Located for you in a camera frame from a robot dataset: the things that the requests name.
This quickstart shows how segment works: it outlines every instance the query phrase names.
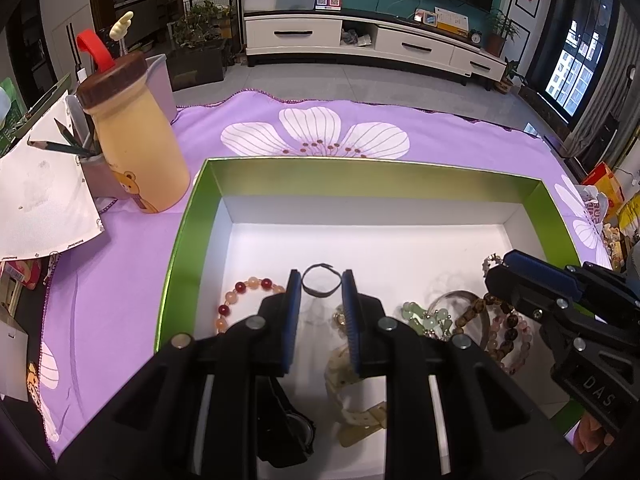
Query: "window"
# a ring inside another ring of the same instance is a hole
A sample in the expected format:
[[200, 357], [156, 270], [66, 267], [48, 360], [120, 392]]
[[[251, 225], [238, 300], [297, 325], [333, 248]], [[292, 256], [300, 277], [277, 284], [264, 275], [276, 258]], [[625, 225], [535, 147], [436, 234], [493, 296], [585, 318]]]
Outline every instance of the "window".
[[594, 74], [606, 39], [612, 37], [615, 30], [612, 16], [617, 7], [614, 3], [615, 0], [573, 2], [564, 45], [556, 54], [555, 69], [546, 76], [548, 83], [545, 89], [550, 98], [547, 101], [568, 121], [578, 110], [591, 82], [597, 80]]

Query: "brown bottle cap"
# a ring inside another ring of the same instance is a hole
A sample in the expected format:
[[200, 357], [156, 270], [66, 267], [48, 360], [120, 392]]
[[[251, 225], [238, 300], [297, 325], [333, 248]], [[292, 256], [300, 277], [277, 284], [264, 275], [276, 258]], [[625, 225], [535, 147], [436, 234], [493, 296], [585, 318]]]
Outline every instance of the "brown bottle cap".
[[132, 52], [115, 60], [116, 65], [98, 72], [80, 83], [76, 96], [84, 110], [93, 108], [131, 86], [146, 73], [142, 52]]

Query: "black hair tie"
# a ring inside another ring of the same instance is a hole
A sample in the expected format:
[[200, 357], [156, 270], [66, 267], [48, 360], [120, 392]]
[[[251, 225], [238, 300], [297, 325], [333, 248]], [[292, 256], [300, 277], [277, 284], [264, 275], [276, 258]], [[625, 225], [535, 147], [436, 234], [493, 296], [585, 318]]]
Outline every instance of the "black hair tie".
[[[338, 276], [338, 278], [340, 278], [340, 282], [338, 282], [338, 284], [336, 286], [334, 286], [334, 288], [332, 288], [331, 290], [329, 290], [328, 292], [321, 292], [320, 290], [315, 290], [313, 288], [310, 288], [308, 286], [305, 285], [305, 276], [306, 274], [311, 270], [311, 269], [315, 269], [316, 267], [322, 267], [323, 269], [328, 270], [329, 272], [334, 273], [336, 276]], [[335, 270], [333, 268], [333, 266], [329, 265], [329, 264], [313, 264], [312, 266], [310, 266], [307, 270], [305, 270], [305, 272], [302, 273], [302, 289], [310, 296], [313, 296], [315, 298], [328, 298], [330, 295], [332, 295], [336, 290], [338, 290], [340, 288], [340, 286], [342, 285], [342, 276], [340, 275], [340, 272], [338, 272], [337, 270]]]

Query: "flower petal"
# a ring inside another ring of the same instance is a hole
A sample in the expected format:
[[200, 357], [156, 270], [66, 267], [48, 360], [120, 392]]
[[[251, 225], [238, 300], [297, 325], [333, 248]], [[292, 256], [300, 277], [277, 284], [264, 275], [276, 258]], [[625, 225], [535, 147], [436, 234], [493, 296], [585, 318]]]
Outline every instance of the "flower petal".
[[57, 442], [60, 439], [60, 436], [56, 429], [56, 425], [53, 423], [53, 418], [51, 418], [51, 412], [42, 400], [42, 397], [40, 397], [40, 413], [42, 414], [42, 420], [44, 420], [44, 430], [47, 434], [47, 438], [52, 442]]
[[388, 123], [362, 123], [352, 126], [340, 143], [340, 156], [400, 158], [409, 151], [409, 136]]
[[573, 182], [571, 182], [571, 180], [569, 179], [568, 176], [566, 176], [565, 174], [562, 174], [562, 181], [564, 182], [565, 187], [571, 191], [571, 193], [573, 194], [573, 196], [575, 196], [578, 200], [580, 200], [582, 202], [582, 198], [580, 197], [580, 193], [578, 192], [577, 189], [575, 189], [575, 185]]
[[571, 211], [580, 218], [587, 218], [587, 212], [584, 209], [584, 203], [582, 199], [576, 198], [572, 193], [566, 190], [566, 188], [556, 184], [556, 193], [560, 195], [562, 201], [569, 206]]
[[594, 229], [593, 225], [585, 222], [584, 220], [574, 220], [575, 233], [580, 238], [580, 241], [590, 249], [595, 249], [600, 241], [600, 237]]
[[291, 147], [269, 123], [236, 123], [220, 134], [222, 143], [242, 156], [287, 155]]
[[338, 142], [342, 127], [340, 116], [333, 110], [323, 106], [307, 110], [284, 108], [279, 117], [287, 133], [315, 155], [333, 154], [331, 150]]
[[40, 384], [44, 384], [49, 390], [55, 390], [58, 386], [58, 365], [51, 350], [43, 341], [40, 358]]
[[602, 243], [596, 245], [596, 263], [601, 267], [605, 267], [607, 269], [611, 268], [609, 255], [607, 254], [607, 250], [604, 248], [604, 245]]

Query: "human hand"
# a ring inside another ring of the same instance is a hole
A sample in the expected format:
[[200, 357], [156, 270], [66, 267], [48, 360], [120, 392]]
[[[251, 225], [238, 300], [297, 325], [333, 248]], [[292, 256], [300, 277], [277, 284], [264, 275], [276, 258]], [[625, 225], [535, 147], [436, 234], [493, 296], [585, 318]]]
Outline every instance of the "human hand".
[[610, 446], [613, 440], [614, 437], [606, 433], [592, 415], [584, 412], [574, 433], [574, 447], [579, 454], [595, 451], [603, 442], [605, 446]]

